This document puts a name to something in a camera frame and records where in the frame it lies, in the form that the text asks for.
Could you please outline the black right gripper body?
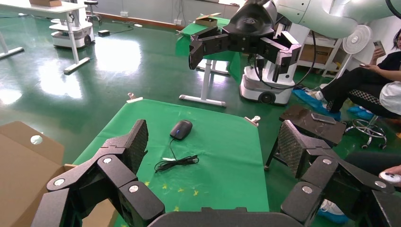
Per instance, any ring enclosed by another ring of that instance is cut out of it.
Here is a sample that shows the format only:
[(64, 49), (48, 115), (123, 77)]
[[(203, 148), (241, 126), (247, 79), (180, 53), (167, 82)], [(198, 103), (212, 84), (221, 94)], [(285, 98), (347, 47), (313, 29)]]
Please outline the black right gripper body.
[(273, 1), (246, 1), (222, 28), (228, 34), (228, 50), (259, 53), (265, 46), (262, 38), (274, 36), (277, 15)]

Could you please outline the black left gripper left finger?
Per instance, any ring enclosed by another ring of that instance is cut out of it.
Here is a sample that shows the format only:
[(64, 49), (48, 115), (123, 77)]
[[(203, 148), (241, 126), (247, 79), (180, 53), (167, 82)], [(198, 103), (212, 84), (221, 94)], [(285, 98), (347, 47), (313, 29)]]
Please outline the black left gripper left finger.
[(32, 226), (80, 227), (105, 200), (128, 226), (148, 226), (165, 206), (137, 177), (147, 143), (147, 123), (137, 120), (129, 133), (107, 139), (88, 161), (51, 179)]

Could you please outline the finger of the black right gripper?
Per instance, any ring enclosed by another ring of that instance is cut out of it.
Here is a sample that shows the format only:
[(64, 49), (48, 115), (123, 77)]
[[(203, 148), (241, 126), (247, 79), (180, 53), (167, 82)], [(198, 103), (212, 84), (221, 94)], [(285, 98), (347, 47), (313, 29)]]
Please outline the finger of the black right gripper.
[(291, 65), (298, 60), (302, 45), (287, 31), (279, 35), (260, 38), (259, 55), (274, 64), (272, 81), (275, 83), (280, 74), (286, 74)]
[(208, 27), (191, 35), (189, 45), (189, 68), (196, 69), (203, 57), (228, 50), (229, 35), (217, 26)]

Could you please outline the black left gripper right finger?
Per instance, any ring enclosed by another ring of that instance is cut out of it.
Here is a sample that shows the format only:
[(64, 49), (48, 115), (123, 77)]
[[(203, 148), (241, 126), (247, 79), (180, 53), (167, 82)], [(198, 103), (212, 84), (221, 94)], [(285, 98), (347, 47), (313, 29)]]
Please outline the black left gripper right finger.
[(401, 199), (388, 180), (344, 161), (325, 141), (301, 134), (289, 120), (280, 127), (277, 147), (298, 179), (281, 212), (301, 226), (312, 224), (324, 200), (359, 227), (400, 226)]

